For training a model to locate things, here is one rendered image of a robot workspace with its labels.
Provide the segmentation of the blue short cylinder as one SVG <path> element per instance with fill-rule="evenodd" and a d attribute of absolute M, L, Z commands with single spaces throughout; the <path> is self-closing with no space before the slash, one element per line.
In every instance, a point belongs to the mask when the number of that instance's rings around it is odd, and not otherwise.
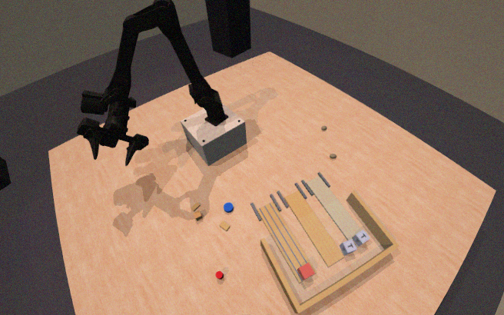
<path fill-rule="evenodd" d="M 223 208 L 227 213 L 230 213 L 234 209 L 233 204 L 228 202 L 224 204 Z"/>

